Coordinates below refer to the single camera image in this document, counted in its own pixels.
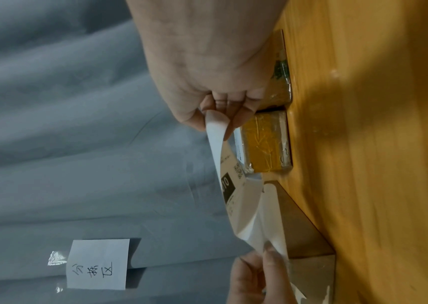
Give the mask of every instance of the wooden table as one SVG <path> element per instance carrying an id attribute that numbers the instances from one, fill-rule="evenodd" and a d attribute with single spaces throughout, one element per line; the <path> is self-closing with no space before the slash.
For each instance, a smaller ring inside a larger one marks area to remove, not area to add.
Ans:
<path id="1" fill-rule="evenodd" d="M 335 303 L 428 303 L 428 0 L 292 0 L 294 169 L 337 251 Z"/>

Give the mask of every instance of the wooden surface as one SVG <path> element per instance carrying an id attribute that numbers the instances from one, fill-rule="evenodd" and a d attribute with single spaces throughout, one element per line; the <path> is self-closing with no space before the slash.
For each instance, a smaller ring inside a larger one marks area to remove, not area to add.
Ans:
<path id="1" fill-rule="evenodd" d="M 294 169 L 337 251 L 335 301 L 428 303 L 428 1 L 291 0 Z"/>

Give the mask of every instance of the hand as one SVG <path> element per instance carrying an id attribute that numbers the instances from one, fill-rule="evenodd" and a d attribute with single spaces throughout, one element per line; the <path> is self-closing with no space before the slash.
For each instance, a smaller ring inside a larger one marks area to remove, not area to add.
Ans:
<path id="1" fill-rule="evenodd" d="M 270 34 L 286 0 L 127 0 L 151 76 L 174 117 L 205 130 L 203 111 L 231 119 L 260 105 L 274 68 Z"/>
<path id="2" fill-rule="evenodd" d="M 284 260 L 270 243 L 262 256 L 253 251 L 235 260 L 227 298 L 227 304 L 262 303 L 297 304 Z"/>

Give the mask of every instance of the small box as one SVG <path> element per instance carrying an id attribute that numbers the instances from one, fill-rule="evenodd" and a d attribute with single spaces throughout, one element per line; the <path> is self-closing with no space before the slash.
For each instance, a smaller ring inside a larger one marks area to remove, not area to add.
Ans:
<path id="1" fill-rule="evenodd" d="M 237 159 L 246 173 L 292 168 L 285 110 L 259 112 L 234 130 Z"/>
<path id="2" fill-rule="evenodd" d="M 289 261 L 287 270 L 299 304 L 331 304 L 336 255 L 308 217 L 277 181 L 282 225 Z"/>
<path id="3" fill-rule="evenodd" d="M 265 97 L 259 106 L 259 111 L 279 108 L 292 102 L 292 84 L 285 51 L 284 32 L 282 30 L 275 31 L 272 34 L 272 43 L 275 50 L 274 74 L 267 85 Z"/>

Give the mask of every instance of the gray backdrop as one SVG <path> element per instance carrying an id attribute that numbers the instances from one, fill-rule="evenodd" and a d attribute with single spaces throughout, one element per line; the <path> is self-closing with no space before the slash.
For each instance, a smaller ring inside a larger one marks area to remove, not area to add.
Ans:
<path id="1" fill-rule="evenodd" d="M 132 288 L 66 289 L 65 264 L 48 265 L 95 238 L 132 239 Z M 0 304 L 223 303 L 249 250 L 126 4 L 0 0 Z"/>

